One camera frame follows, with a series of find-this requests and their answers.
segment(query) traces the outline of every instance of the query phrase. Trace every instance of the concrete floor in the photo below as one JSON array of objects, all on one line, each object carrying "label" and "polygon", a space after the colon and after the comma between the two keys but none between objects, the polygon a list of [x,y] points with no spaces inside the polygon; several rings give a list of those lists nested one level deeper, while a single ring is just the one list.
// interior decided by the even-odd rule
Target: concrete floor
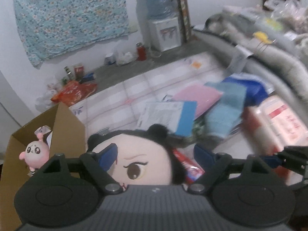
[{"label": "concrete floor", "polygon": [[94,70],[97,81],[96,93],[112,87],[136,75],[140,75],[152,69],[164,66],[168,63],[199,54],[208,49],[207,45],[200,40],[192,40],[178,48],[162,53],[159,58],[151,58],[149,55],[146,61],[133,61],[124,66],[105,65]]}]

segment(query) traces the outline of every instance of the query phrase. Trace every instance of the red bottle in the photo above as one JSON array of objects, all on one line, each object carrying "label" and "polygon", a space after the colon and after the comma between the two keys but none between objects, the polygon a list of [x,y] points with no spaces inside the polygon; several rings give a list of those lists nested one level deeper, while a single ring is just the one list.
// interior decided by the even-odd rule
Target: red bottle
[{"label": "red bottle", "polygon": [[137,53],[138,53],[138,61],[145,61],[147,59],[146,48],[142,45],[141,42],[137,44]]}]

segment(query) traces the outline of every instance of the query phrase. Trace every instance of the eyelash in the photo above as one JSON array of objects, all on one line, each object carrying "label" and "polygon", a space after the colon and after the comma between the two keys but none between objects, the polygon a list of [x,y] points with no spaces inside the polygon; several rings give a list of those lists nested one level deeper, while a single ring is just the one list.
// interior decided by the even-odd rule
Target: eyelash
[{"label": "eyelash", "polygon": [[133,162],[133,163],[131,163],[131,164],[139,164],[139,165],[145,166],[145,165],[148,164],[148,162],[146,162],[146,163],[143,163],[143,162]]}]

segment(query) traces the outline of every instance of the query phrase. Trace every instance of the toy face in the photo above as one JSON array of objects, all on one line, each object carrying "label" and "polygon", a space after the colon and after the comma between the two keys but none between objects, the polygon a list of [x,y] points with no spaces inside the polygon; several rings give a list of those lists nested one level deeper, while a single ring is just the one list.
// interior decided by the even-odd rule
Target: toy face
[{"label": "toy face", "polygon": [[49,148],[45,143],[34,141],[25,151],[25,162],[34,168],[40,168],[49,158]]},{"label": "toy face", "polygon": [[93,152],[99,153],[111,143],[118,147],[118,159],[108,172],[123,187],[130,184],[171,184],[171,162],[161,145],[141,137],[120,134],[100,143]]}]

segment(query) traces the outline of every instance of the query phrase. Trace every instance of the flower pattern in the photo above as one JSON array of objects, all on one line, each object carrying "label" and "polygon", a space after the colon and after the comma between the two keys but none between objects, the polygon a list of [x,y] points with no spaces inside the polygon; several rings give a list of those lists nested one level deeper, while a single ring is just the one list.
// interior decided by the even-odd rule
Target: flower pattern
[{"label": "flower pattern", "polygon": [[31,64],[129,34],[125,0],[14,0],[18,33]]}]

